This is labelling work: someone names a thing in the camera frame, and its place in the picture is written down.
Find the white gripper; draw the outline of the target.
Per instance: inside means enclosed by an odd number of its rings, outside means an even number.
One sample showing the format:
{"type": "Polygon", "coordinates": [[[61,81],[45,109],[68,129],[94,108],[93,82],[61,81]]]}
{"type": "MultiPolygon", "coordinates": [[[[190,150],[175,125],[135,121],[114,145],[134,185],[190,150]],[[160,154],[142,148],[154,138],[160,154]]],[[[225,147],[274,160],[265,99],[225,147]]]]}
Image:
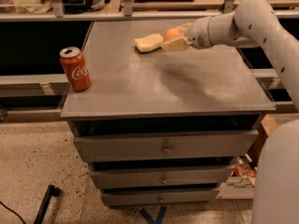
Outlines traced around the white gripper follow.
{"type": "Polygon", "coordinates": [[[195,49],[210,49],[212,43],[209,38],[208,28],[210,17],[204,17],[194,21],[187,22],[177,26],[177,29],[187,37],[180,36],[163,42],[162,50],[166,52],[184,51],[190,45],[195,49]]]}

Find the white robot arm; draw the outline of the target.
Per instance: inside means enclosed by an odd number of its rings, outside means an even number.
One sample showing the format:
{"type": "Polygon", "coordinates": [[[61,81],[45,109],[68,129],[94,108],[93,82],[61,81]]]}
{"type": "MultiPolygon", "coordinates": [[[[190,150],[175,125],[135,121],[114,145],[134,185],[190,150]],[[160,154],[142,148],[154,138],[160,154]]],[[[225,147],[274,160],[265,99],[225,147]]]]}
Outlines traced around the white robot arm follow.
{"type": "MultiPolygon", "coordinates": [[[[286,31],[266,0],[244,0],[235,11],[180,25],[165,51],[216,45],[259,46],[299,109],[299,41],[286,31]]],[[[274,130],[258,162],[252,224],[299,224],[299,120],[274,130]]]]}

